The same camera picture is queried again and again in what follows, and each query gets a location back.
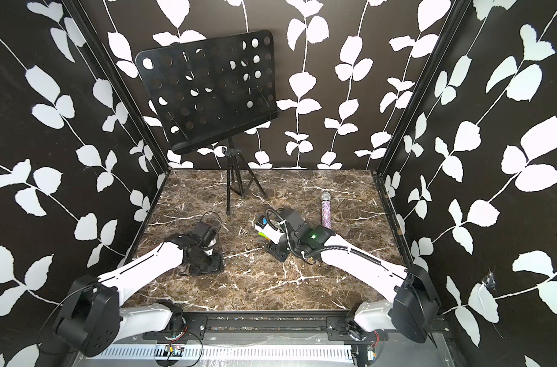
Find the glittery microphone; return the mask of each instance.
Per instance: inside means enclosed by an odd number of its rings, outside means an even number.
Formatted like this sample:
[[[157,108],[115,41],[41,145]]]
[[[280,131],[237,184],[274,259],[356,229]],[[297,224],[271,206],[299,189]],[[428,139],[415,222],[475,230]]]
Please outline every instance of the glittery microphone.
[[[331,195],[327,191],[321,194],[321,224],[331,229]]]

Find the wire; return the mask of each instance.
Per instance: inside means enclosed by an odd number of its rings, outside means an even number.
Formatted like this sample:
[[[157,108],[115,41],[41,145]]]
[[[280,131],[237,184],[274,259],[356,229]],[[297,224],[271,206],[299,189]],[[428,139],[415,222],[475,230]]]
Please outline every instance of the wire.
[[[217,214],[214,211],[206,211],[205,213],[203,213],[203,215],[201,216],[201,219],[199,219],[200,221],[203,220],[203,217],[205,217],[206,215],[208,215],[209,213],[211,214],[215,214],[217,216],[217,218],[219,219],[219,228],[217,229],[217,241],[219,242],[219,231],[221,231],[221,217],[219,216],[219,214]]]
[[[417,293],[417,290],[415,289],[413,284],[409,283],[408,281],[407,284],[409,284],[409,286],[413,288],[413,290],[415,291],[415,296],[417,297],[417,301],[419,302],[419,307],[421,307],[421,313],[423,314],[423,320],[425,321],[425,325],[427,325],[426,332],[428,333],[429,338],[431,338],[431,341],[435,345],[435,348],[437,348],[437,344],[435,340],[433,340],[433,335],[431,333],[431,329],[429,328],[429,323],[427,322],[427,316],[425,315],[425,310],[423,309],[423,305],[421,304],[421,297],[419,296],[419,293]]]
[[[376,342],[374,342],[374,343],[372,343],[372,346],[373,346],[374,348],[376,348],[376,347],[377,347],[377,345],[378,345],[378,342],[379,342],[379,341],[381,341],[381,336],[380,336],[380,335],[378,335],[378,333],[377,333],[377,331],[376,331],[376,330],[374,330],[374,335],[376,335],[376,336],[377,336],[377,341],[376,341]]]
[[[203,342],[201,341],[201,339],[199,339],[199,337],[198,337],[197,335],[193,334],[192,332],[190,332],[190,331],[188,331],[188,330],[185,330],[185,333],[193,335],[193,336],[197,339],[197,341],[199,342],[199,344],[201,344],[201,352],[199,353],[199,358],[197,358],[197,360],[195,361],[195,363],[193,363],[192,365],[188,365],[188,366],[182,366],[182,367],[193,367],[194,365],[196,365],[197,363],[199,363],[199,361],[201,360],[201,357],[203,356]]]
[[[54,312],[56,312],[56,310],[58,310],[58,308],[60,306],[62,306],[62,304],[69,298],[71,297],[73,294],[76,294],[80,291],[83,291],[87,288],[93,288],[95,286],[97,286],[97,284],[100,284],[100,282],[97,283],[92,283],[92,284],[87,284],[84,287],[81,287],[77,290],[75,290],[74,292],[72,292],[71,294],[69,294],[68,296],[64,297],[64,299],[62,301],[60,301],[56,307],[54,307],[54,310],[52,310],[52,312],[50,312],[50,314],[48,315],[48,317],[46,318],[46,320],[42,323],[42,326],[40,327],[40,330],[38,331],[38,336],[36,337],[36,347],[38,348],[38,350],[40,351],[40,353],[43,354],[47,354],[47,355],[68,355],[68,354],[72,354],[72,353],[77,353],[79,350],[75,349],[75,350],[71,350],[70,352],[62,352],[62,353],[52,353],[52,352],[48,352],[47,350],[43,350],[42,348],[40,348],[40,337],[42,336],[42,330],[44,330],[44,327],[46,326],[46,324],[48,323],[48,321],[50,320],[50,317],[52,317],[52,315],[54,314]]]
[[[282,232],[284,232],[284,236],[285,236],[285,238],[286,238],[286,240],[287,240],[287,246],[288,246],[289,251],[290,251],[293,255],[295,255],[296,257],[298,257],[299,259],[302,259],[303,261],[305,261],[307,264],[309,264],[309,265],[314,265],[314,263],[307,261],[307,260],[305,259],[305,257],[304,257],[302,254],[297,254],[297,253],[295,252],[295,250],[293,249],[292,244],[291,244],[291,238],[290,238],[289,233],[288,233],[287,224],[286,224],[285,220],[280,216],[280,214],[278,214],[278,211],[276,211],[276,210],[274,210],[274,209],[266,209],[266,211],[264,212],[264,217],[266,218],[268,224],[270,224],[270,227],[272,227],[274,230],[278,230],[278,229],[272,224],[272,222],[270,222],[270,216],[268,215],[268,213],[274,215],[275,217],[277,217],[277,218],[279,219],[279,221],[280,221],[280,222],[279,222],[279,225],[280,225],[281,228],[282,228]]]
[[[341,246],[341,245],[325,246],[325,247],[319,248],[315,251],[312,251],[312,252],[308,253],[306,255],[306,259],[312,258],[313,256],[315,256],[317,254],[320,254],[324,251],[328,251],[328,250],[341,250],[341,251],[350,252],[354,255],[360,256],[361,258],[363,258],[365,260],[373,262],[374,264],[379,265],[379,266],[381,266],[382,268],[384,268],[385,270],[388,271],[388,269],[386,267],[384,267],[384,265],[382,265],[382,263],[378,259],[373,258],[370,255],[367,255],[367,254],[365,254],[361,251],[356,250],[355,248],[350,248],[348,246]]]

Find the black music stand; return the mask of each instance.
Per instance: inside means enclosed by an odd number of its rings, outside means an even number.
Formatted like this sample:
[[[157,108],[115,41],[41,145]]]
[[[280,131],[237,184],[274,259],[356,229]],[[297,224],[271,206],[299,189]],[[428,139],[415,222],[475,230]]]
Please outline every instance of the black music stand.
[[[230,191],[244,196],[255,182],[267,197],[231,137],[278,117],[272,33],[257,31],[145,50],[137,54],[136,66],[172,151],[186,154],[228,139],[227,214]],[[238,159],[252,176],[245,189]],[[231,187],[235,181],[238,189]]]

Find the tripod leg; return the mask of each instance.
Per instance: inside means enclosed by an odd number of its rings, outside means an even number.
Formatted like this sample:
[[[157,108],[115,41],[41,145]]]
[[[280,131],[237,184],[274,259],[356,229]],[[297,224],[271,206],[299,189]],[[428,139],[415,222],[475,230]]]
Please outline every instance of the tripod leg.
[[[256,182],[256,186],[258,186],[258,188],[260,189],[260,192],[262,193],[262,197],[264,197],[265,199],[268,198],[268,195],[266,195],[266,191],[264,191],[264,189],[260,185],[260,182],[258,182],[258,179],[256,178],[256,175],[253,173],[252,169],[248,165],[248,162],[245,161],[244,156],[239,154],[239,153],[238,153],[238,155],[240,156],[242,161],[244,161],[244,164],[245,164],[246,168],[248,169],[248,172],[252,175],[252,179],[254,180],[254,182]]]
[[[225,213],[229,216],[230,215],[230,175],[231,175],[231,158],[227,158],[227,207],[225,208]]]
[[[240,165],[238,164],[238,158],[236,156],[232,157],[234,159],[234,165],[235,165],[235,170],[236,170],[236,179],[238,180],[238,187],[240,188],[240,196],[244,196],[245,192],[244,192],[244,184],[241,181],[241,174],[240,174]]]

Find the perforated metal sheet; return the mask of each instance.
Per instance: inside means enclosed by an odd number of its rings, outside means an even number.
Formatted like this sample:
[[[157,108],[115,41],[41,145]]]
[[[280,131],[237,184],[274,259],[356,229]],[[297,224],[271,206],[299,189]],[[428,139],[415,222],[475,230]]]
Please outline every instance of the perforated metal sheet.
[[[199,357],[201,346],[186,345],[183,356],[171,356],[166,345],[114,344],[98,356],[88,359],[171,359],[194,360]],[[331,361],[351,362],[350,345],[252,345],[247,347],[216,347],[204,345],[201,360],[265,360],[265,361]]]
[[[136,66],[177,154],[278,116],[270,31],[141,51]]]

